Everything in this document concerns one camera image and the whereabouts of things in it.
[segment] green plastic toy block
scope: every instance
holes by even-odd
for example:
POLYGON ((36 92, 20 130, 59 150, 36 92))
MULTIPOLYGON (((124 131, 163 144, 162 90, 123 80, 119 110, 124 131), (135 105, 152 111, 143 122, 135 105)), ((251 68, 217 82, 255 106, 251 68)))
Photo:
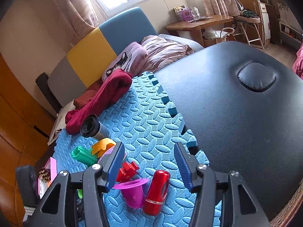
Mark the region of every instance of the green plastic toy block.
POLYGON ((72 151, 72 157, 87 166, 92 166, 97 163, 97 155, 91 155, 91 148, 85 149, 82 146, 77 146, 72 151))

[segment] red cylinder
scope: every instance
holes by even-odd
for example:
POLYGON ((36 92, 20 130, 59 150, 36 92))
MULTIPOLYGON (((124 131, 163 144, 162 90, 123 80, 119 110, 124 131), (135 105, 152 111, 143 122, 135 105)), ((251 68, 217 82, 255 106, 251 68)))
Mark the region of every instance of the red cylinder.
POLYGON ((169 179, 169 172, 163 170, 155 171, 143 205, 145 214, 156 216, 160 213, 167 195, 169 179))

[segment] white plastic bag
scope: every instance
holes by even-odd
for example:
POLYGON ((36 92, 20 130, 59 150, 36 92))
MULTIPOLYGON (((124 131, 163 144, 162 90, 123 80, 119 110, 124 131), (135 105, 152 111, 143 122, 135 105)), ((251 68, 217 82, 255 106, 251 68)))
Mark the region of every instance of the white plastic bag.
POLYGON ((205 32, 203 32, 203 36, 207 39, 216 39, 216 38, 224 38, 226 36, 232 35, 234 33, 234 29, 231 27, 223 28, 221 31, 216 31, 212 28, 206 28, 205 32))

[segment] white wall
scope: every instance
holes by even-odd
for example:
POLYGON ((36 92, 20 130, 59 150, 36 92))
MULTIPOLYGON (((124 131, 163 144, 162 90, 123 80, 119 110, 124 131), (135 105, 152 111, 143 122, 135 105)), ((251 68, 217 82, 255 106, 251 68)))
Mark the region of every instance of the white wall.
MULTIPOLYGON (((42 73, 48 75, 70 50, 69 43, 51 22, 45 25, 45 17, 39 13, 43 4, 34 0, 16 0, 0 22, 0 52, 8 67, 23 87, 51 114, 55 111, 45 99, 35 83, 42 73)), ((99 23, 106 19, 105 14, 92 0, 99 23)), ((134 6, 142 8, 158 33, 165 33, 164 26, 177 21, 173 8, 176 6, 196 6, 205 14, 202 0, 146 0, 134 6)))
POLYGON ((15 0, 0 22, 0 52, 18 81, 51 114, 51 105, 35 83, 50 74, 70 49, 60 46, 41 22, 31 0, 15 0))
MULTIPOLYGON (((91 0, 91 2, 99 19, 99 25, 109 19, 95 0, 91 0)), ((140 7, 154 26, 156 32, 160 34, 167 33, 167 31, 164 30, 166 25, 178 21, 174 7, 181 5, 185 7, 197 7, 201 15, 206 14, 202 0, 145 0, 131 7, 140 7)))

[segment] pink pillow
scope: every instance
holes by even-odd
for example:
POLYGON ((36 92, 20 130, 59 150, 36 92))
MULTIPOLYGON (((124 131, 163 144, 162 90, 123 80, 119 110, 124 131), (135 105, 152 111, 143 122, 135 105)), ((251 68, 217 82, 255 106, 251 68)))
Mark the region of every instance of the pink pillow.
POLYGON ((141 72, 156 72, 161 68, 192 54, 194 51, 186 44, 167 41, 160 36, 146 36, 141 42, 148 52, 148 58, 141 72))
POLYGON ((146 62, 148 53, 139 43, 133 42, 128 45, 121 54, 108 66, 102 75, 104 81, 110 76, 113 71, 121 68, 127 73, 131 74, 131 77, 137 76, 146 62))

